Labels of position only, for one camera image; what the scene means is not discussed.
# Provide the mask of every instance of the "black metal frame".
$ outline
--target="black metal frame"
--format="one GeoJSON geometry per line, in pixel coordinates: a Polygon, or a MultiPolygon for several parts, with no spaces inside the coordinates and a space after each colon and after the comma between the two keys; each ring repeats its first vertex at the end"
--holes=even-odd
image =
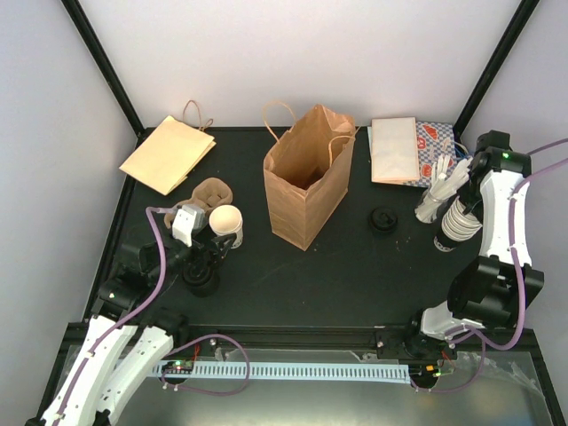
{"type": "MultiPolygon", "coordinates": [[[[86,323],[69,324],[59,348],[50,378],[48,380],[42,401],[37,411],[37,417],[41,417],[43,412],[55,398],[59,379],[63,373],[63,368],[67,359],[69,349],[73,346],[81,346],[87,333],[86,323]]],[[[427,361],[416,361],[397,349],[389,348],[388,341],[399,339],[404,333],[404,326],[387,326],[384,328],[374,327],[323,327],[323,328],[281,328],[281,327],[196,327],[191,331],[193,337],[209,333],[221,333],[237,339],[245,348],[271,348],[271,349],[320,349],[336,351],[372,352],[376,351],[380,359],[399,359],[408,365],[430,363],[427,361]],[[377,343],[385,342],[382,348],[377,347],[377,343]]],[[[510,330],[496,330],[488,334],[497,343],[505,343],[511,337],[510,330]]],[[[458,347],[460,351],[479,351],[479,343],[476,340],[461,343],[458,347]]],[[[204,355],[211,355],[213,348],[205,345],[201,349],[204,355]]],[[[534,364],[537,377],[546,399],[548,411],[555,425],[565,425],[562,409],[554,393],[554,388],[550,380],[550,375],[544,363],[542,353],[532,330],[525,330],[517,346],[512,351],[529,352],[534,364]]],[[[181,352],[178,356],[192,357],[193,352],[181,352]]]]}
{"type": "Polygon", "coordinates": [[[461,139],[463,131],[468,126],[471,117],[476,112],[477,107],[481,103],[481,100],[487,93],[489,86],[493,82],[493,79],[501,69],[503,62],[509,55],[509,52],[515,45],[518,37],[521,35],[525,24],[528,22],[529,18],[534,12],[537,4],[540,0],[522,0],[520,5],[517,7],[513,18],[507,25],[503,36],[497,47],[493,51],[493,55],[487,62],[483,73],[477,81],[476,87],[473,92],[469,95],[469,99],[463,107],[457,122],[454,125],[454,132],[457,134],[458,139],[461,139]]]}
{"type": "Polygon", "coordinates": [[[95,30],[92,28],[83,8],[79,4],[79,1],[61,0],[61,3],[63,3],[67,9],[67,13],[75,24],[77,31],[79,31],[85,45],[91,52],[91,56],[95,59],[95,62],[97,62],[100,72],[105,77],[108,87],[110,87],[116,101],[121,106],[124,115],[126,115],[130,126],[132,126],[132,129],[134,130],[134,133],[136,133],[136,136],[140,137],[144,133],[144,125],[138,118],[138,114],[126,94],[126,90],[122,87],[122,83],[114,71],[113,64],[111,64],[105,49],[103,49],[103,46],[100,43],[95,30]]]}
{"type": "MultiPolygon", "coordinates": [[[[103,76],[105,77],[111,91],[113,92],[116,100],[120,104],[124,114],[128,118],[130,125],[138,137],[137,146],[144,141],[145,138],[152,132],[153,129],[145,129],[142,122],[139,120],[138,115],[131,104],[128,95],[123,88],[114,68],[106,55],[100,41],[98,40],[83,8],[78,0],[61,0],[65,5],[71,19],[75,23],[77,30],[81,34],[85,44],[87,45],[92,57],[103,76]]],[[[501,40],[499,41],[492,57],[489,59],[484,72],[480,76],[475,89],[469,96],[469,99],[461,111],[458,121],[454,125],[454,133],[456,139],[460,140],[461,134],[468,125],[471,117],[475,113],[477,107],[481,103],[485,93],[487,92],[491,82],[497,75],[501,65],[507,58],[510,50],[512,49],[515,41],[518,39],[521,31],[523,30],[526,22],[529,20],[539,0],[522,0],[517,8],[511,22],[507,26],[501,40]]],[[[261,130],[259,128],[238,128],[241,130],[261,130]]],[[[236,130],[235,128],[225,128],[216,130],[236,130]]],[[[130,199],[134,190],[134,180],[127,177],[122,189],[121,197],[118,202],[116,212],[114,213],[113,223],[111,225],[110,234],[106,240],[105,248],[97,275],[95,277],[91,295],[87,303],[87,308],[84,317],[88,318],[90,315],[92,303],[94,302],[97,294],[97,289],[100,283],[107,279],[114,253],[118,246],[118,240],[122,232],[126,212],[130,205],[130,199]]],[[[207,334],[208,332],[220,332],[226,335],[231,335],[237,338],[245,347],[280,347],[289,349],[336,349],[336,350],[351,350],[351,351],[369,351],[376,350],[380,358],[398,356],[398,359],[407,359],[404,354],[396,351],[390,351],[388,345],[386,348],[377,349],[377,339],[388,341],[389,335],[398,336],[402,332],[404,326],[388,326],[381,329],[376,328],[282,328],[282,327],[239,327],[227,328],[226,326],[207,327],[201,329],[199,326],[193,330],[196,334],[207,334]]],[[[51,372],[49,382],[47,384],[41,405],[39,406],[38,413],[41,415],[43,411],[52,401],[55,396],[59,377],[62,373],[63,366],[67,357],[67,352],[70,346],[82,344],[86,334],[86,324],[69,324],[67,332],[65,333],[62,345],[57,355],[54,368],[51,372]]],[[[501,339],[509,339],[510,331],[495,332],[492,338],[497,341],[501,339]]],[[[477,342],[462,343],[459,347],[462,351],[478,351],[477,342]]],[[[564,417],[548,370],[542,358],[540,347],[536,340],[534,333],[531,330],[525,330],[522,340],[519,345],[514,349],[516,351],[528,351],[532,355],[532,362],[535,365],[540,385],[546,397],[548,410],[552,416],[554,424],[564,425],[564,417]]]]}

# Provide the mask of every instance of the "black tabletop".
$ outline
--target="black tabletop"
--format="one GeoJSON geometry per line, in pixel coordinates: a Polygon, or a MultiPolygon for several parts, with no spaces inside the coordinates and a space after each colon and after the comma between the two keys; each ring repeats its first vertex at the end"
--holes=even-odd
{"type": "Polygon", "coordinates": [[[217,146],[169,196],[136,183],[121,240],[135,234],[151,241],[145,207],[171,207],[190,198],[203,179],[216,177],[231,187],[233,204],[242,212],[243,244],[223,263],[215,295],[197,298],[177,280],[155,307],[167,306],[200,325],[400,324],[418,309],[446,300],[455,275],[477,255],[480,235],[451,253],[434,247],[438,226],[414,216],[421,189],[371,182],[366,131],[355,143],[349,192],[303,252],[271,232],[262,163],[272,136],[264,129],[208,132],[217,146]],[[378,206],[398,213],[394,233],[372,233],[367,217],[378,206]]]}

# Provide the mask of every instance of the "white napkin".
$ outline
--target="white napkin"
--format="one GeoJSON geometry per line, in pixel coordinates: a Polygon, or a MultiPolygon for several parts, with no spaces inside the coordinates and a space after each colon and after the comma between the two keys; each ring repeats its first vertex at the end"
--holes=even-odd
{"type": "Polygon", "coordinates": [[[400,183],[420,178],[414,117],[374,119],[372,135],[373,182],[400,183]]]}

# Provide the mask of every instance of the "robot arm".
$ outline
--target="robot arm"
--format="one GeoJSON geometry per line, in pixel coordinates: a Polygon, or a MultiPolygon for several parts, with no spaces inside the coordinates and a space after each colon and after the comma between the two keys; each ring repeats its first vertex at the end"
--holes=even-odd
{"type": "Polygon", "coordinates": [[[166,264],[160,265],[155,244],[142,247],[122,245],[119,265],[113,276],[99,289],[87,336],[65,383],[41,419],[30,419],[27,426],[116,424],[122,410],[152,367],[172,350],[174,343],[185,343],[185,317],[159,310],[154,315],[152,325],[144,328],[133,349],[117,368],[116,362],[135,335],[138,324],[117,328],[94,353],[90,352],[97,339],[145,300],[162,267],[170,274],[171,282],[181,272],[185,284],[190,286],[193,293],[198,296],[209,294],[210,282],[215,280],[217,268],[225,259],[236,235],[216,237],[206,244],[200,244],[192,241],[193,221],[187,222],[183,214],[177,215],[173,236],[183,244],[175,243],[169,249],[166,264]],[[59,415],[59,408],[70,386],[73,391],[64,404],[63,415],[59,415]]]}
{"type": "MultiPolygon", "coordinates": [[[[454,246],[476,233],[474,221],[483,222],[479,256],[452,282],[448,299],[426,309],[420,333],[447,340],[449,330],[514,327],[518,293],[513,259],[509,251],[509,202],[515,187],[531,174],[531,159],[510,150],[509,135],[492,130],[477,142],[470,181],[446,213],[437,241],[454,246]]],[[[525,242],[525,196],[528,185],[515,195],[516,248],[525,277],[527,306],[538,295],[544,274],[532,269],[525,242]]]]}

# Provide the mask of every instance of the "white wall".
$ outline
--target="white wall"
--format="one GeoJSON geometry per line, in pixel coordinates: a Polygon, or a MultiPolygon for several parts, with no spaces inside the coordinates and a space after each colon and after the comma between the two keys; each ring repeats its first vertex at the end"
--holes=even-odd
{"type": "MultiPolygon", "coordinates": [[[[519,0],[82,3],[146,125],[192,98],[215,125],[253,126],[272,99],[361,124],[454,122],[519,0]]],[[[284,108],[270,118],[291,123],[284,108]]]]}
{"type": "Polygon", "coordinates": [[[36,415],[91,289],[135,143],[58,1],[0,14],[0,423],[36,415]]]}
{"type": "MultiPolygon", "coordinates": [[[[540,2],[466,130],[473,146],[490,130],[511,133],[513,149],[529,151],[568,138],[568,2],[540,2]]],[[[536,154],[539,170],[568,156],[568,145],[536,154]]],[[[556,395],[568,418],[568,168],[531,184],[527,240],[532,265],[545,272],[545,287],[528,310],[556,395]]]]}

